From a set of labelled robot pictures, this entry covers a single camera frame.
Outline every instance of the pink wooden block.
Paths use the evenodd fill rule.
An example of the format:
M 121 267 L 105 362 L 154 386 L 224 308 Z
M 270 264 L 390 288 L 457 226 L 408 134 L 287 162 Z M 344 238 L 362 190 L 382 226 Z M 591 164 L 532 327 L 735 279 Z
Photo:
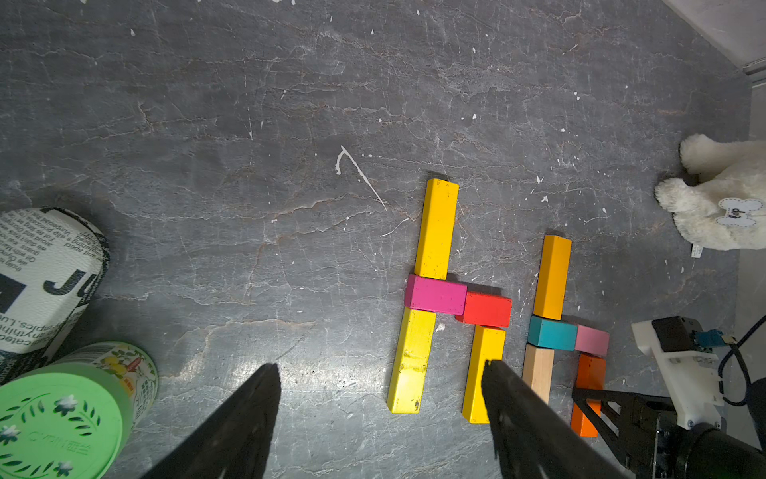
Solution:
M 578 324 L 574 350 L 596 356 L 606 356 L 609 349 L 609 333 Z
M 466 309 L 466 291 L 465 284 L 410 274 L 404 292 L 404 305 L 411 310 L 463 314 Z

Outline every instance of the red wooden block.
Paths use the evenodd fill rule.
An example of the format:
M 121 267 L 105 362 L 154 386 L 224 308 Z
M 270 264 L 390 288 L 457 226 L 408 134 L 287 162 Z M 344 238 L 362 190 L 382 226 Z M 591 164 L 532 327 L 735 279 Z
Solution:
M 455 319 L 465 324 L 507 328 L 511 323 L 511 305 L 508 297 L 468 291 L 466 310 Z

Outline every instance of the tag label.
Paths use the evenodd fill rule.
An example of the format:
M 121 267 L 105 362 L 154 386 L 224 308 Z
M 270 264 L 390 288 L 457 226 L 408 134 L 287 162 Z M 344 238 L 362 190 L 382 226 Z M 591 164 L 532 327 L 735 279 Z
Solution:
M 719 216 L 715 222 L 723 226 L 741 226 L 750 228 L 755 226 L 755 220 L 748 213 L 763 208 L 763 202 L 759 199 L 724 198 L 719 206 L 726 210 L 726 215 Z

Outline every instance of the block structure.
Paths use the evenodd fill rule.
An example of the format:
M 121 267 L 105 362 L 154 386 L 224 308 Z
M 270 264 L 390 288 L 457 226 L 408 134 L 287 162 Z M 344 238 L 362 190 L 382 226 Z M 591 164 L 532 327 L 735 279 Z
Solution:
M 588 354 L 581 354 L 577 380 L 574 386 L 585 389 L 603 389 L 606 376 L 606 360 L 589 356 Z M 588 401 L 588 404 L 596 411 L 596 414 L 601 414 L 600 401 Z M 585 414 L 577 405 L 574 405 L 572 409 L 571 426 L 574 432 L 578 433 L 582 438 L 595 438 L 598 436 L 596 427 L 585 417 Z
M 542 242 L 542 262 L 537 278 L 535 307 L 532 310 L 535 315 L 547 320 L 561 319 L 571 249 L 571 240 L 561 236 L 545 236 Z
M 553 371 L 553 349 L 538 348 L 527 344 L 524 353 L 522 379 L 536 392 L 545 404 L 551 395 L 551 372 Z
M 609 350 L 609 333 L 579 324 L 574 350 L 596 356 L 606 356 Z
M 457 192 L 455 183 L 428 181 L 415 274 L 443 280 L 452 248 Z M 395 414 L 417 414 L 423 401 L 436 313 L 404 308 L 399 343 L 388 387 L 388 409 Z
M 529 321 L 527 341 L 537 347 L 574 351 L 577 343 L 577 324 L 545 320 L 533 316 Z
M 467 286 L 410 274 L 404 292 L 404 305 L 412 310 L 463 314 Z
M 564 310 L 569 257 L 572 242 L 555 235 L 546 235 L 542 242 L 542 260 L 532 312 L 541 318 L 560 320 Z M 527 344 L 522 379 L 548 403 L 553 375 L 553 349 Z
M 465 324 L 507 328 L 511 323 L 510 298 L 468 291 L 465 313 L 455 319 Z
M 473 348 L 468 365 L 466 395 L 463 400 L 463 417 L 471 424 L 489 424 L 481 379 L 487 361 L 502 359 L 506 344 L 506 332 L 492 327 L 476 326 L 473 333 Z

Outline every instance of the plush toy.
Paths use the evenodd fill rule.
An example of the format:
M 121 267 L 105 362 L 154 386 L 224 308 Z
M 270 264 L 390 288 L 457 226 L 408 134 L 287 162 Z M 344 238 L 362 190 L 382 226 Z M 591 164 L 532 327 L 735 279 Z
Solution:
M 688 242 L 715 250 L 766 248 L 766 141 L 681 142 L 681 163 L 697 186 L 666 179 L 654 189 Z

